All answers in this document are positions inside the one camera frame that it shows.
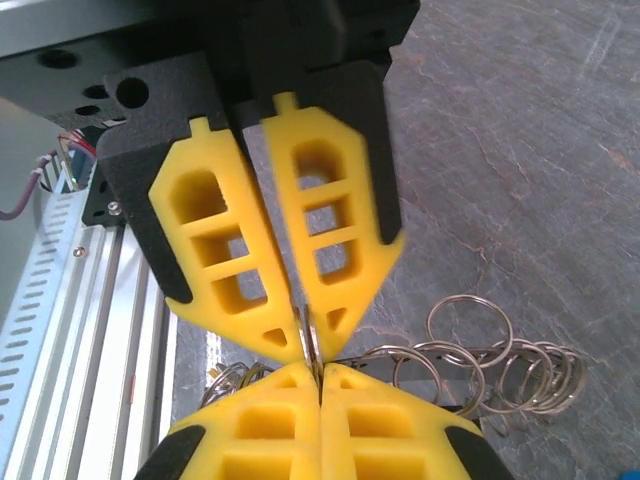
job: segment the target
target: gray stone floor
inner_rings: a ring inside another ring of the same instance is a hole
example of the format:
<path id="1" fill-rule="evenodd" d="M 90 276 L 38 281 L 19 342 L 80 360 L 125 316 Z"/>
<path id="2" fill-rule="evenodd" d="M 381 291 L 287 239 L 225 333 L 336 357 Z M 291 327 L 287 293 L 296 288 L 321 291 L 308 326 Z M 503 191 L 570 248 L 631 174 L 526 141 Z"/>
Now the gray stone floor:
<path id="1" fill-rule="evenodd" d="M 487 297 L 516 335 L 589 362 L 583 397 L 551 425 L 488 431 L 513 473 L 600 480 L 640 468 L 640 5 L 423 2 L 393 56 L 385 85 L 409 243 L 345 354 L 425 339 L 444 296 Z M 273 213 L 260 131 L 246 136 Z M 491 343 L 501 331 L 490 325 L 454 333 Z M 176 417 L 195 409 L 206 361 L 201 331 L 182 325 L 180 342 L 192 376 Z M 228 342 L 221 353 L 251 358 Z"/>

